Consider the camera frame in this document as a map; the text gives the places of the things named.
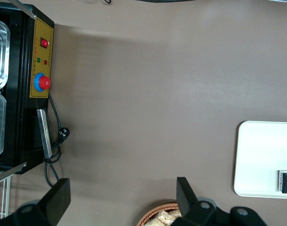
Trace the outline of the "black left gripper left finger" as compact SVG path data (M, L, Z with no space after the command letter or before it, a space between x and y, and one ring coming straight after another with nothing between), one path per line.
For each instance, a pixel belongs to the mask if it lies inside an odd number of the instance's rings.
M38 202L48 226L56 226L71 203L69 178L59 179Z

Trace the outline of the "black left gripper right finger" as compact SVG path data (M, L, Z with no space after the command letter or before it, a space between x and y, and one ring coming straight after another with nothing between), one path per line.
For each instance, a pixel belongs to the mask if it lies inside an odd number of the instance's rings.
M177 177L176 200L183 218L202 219L204 208L201 204L203 201L197 198L186 177Z

